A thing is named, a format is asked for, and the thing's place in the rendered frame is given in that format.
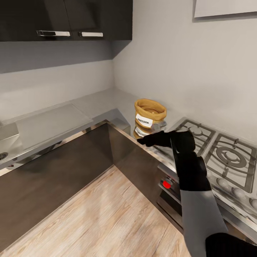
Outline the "popcorn bag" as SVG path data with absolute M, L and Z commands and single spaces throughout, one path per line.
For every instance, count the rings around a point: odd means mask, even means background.
M 163 121 L 167 115 L 165 106 L 149 99 L 137 100 L 135 110 L 136 122 L 147 129 L 150 129 L 153 123 Z

